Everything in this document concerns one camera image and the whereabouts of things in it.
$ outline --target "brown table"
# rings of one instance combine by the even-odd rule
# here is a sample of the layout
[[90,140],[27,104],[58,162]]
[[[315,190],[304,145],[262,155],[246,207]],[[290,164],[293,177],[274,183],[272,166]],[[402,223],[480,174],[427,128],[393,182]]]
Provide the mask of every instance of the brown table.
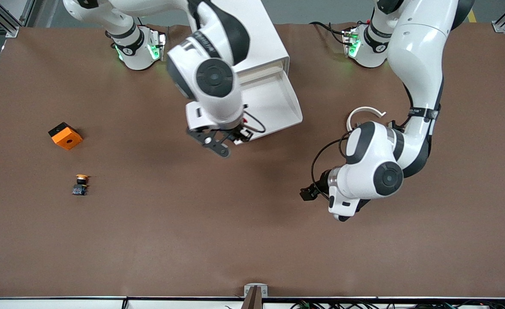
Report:
[[[126,69],[100,29],[8,39],[0,297],[229,296],[249,282],[274,296],[505,297],[505,35],[490,24],[451,34],[427,166],[339,223],[298,194],[313,157],[352,109],[400,123],[409,101],[387,63],[360,68],[315,26],[277,29],[304,121],[228,160],[185,134],[164,63]],[[171,27],[170,43],[188,31]],[[71,151],[47,134],[62,121],[85,138]],[[316,174],[342,163],[330,148]],[[92,175],[86,197],[70,194],[80,173]]]

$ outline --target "gray floor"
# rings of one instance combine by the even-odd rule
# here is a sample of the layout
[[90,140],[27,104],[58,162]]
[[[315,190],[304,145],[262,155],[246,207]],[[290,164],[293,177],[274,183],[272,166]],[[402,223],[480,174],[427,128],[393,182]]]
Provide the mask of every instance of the gray floor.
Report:
[[[310,21],[342,23],[366,20],[371,16],[370,0],[262,0],[272,21],[276,24],[307,24]],[[42,0],[36,6],[39,27],[98,27],[83,24],[66,12],[61,0]],[[474,13],[479,23],[488,23],[505,12],[505,0],[476,0]],[[184,12],[171,11],[142,18],[142,22],[161,26],[186,25]],[[0,35],[0,49],[4,37]]]

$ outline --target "orange and black block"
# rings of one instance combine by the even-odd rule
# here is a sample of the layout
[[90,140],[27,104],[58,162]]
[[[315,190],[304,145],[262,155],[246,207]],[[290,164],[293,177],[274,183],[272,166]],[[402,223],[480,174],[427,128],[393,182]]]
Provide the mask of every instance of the orange and black block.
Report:
[[48,134],[56,145],[67,150],[82,142],[82,137],[80,137],[79,133],[65,122],[48,131]]

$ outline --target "orange box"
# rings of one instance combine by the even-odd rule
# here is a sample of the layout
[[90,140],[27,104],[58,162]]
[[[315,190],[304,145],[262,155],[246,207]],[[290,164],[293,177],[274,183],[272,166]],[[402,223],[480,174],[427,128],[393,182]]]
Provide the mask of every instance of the orange box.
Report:
[[60,123],[57,127],[48,131],[48,134],[56,145],[67,150],[82,142],[82,137],[79,133],[65,122]]

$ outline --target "black end effector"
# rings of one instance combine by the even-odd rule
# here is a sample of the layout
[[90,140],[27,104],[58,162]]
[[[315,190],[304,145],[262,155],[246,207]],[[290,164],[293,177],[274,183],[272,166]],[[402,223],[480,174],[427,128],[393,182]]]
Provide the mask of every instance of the black end effector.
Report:
[[301,188],[300,189],[300,197],[302,197],[302,200],[304,201],[313,201],[317,198],[317,196],[323,192],[325,194],[329,194],[329,173],[331,170],[326,170],[321,174],[320,178],[318,181],[315,182],[315,184],[310,184],[308,188]]

